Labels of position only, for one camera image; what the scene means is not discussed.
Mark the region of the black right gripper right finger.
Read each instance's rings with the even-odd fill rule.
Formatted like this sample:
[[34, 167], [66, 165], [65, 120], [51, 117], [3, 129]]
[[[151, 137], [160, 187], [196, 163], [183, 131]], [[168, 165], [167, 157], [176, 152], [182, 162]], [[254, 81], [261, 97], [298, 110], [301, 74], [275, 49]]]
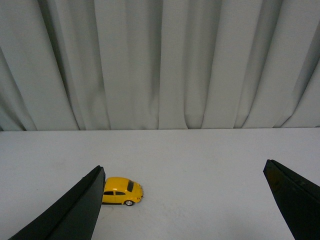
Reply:
[[320, 187], [281, 163], [263, 169], [274, 200], [296, 240], [320, 238]]

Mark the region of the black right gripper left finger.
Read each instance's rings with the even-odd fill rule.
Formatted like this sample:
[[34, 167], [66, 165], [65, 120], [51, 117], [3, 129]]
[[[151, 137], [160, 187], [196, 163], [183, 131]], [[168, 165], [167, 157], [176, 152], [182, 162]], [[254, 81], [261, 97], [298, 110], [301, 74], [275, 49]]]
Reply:
[[11, 240], [90, 240], [102, 205], [105, 171], [96, 166]]

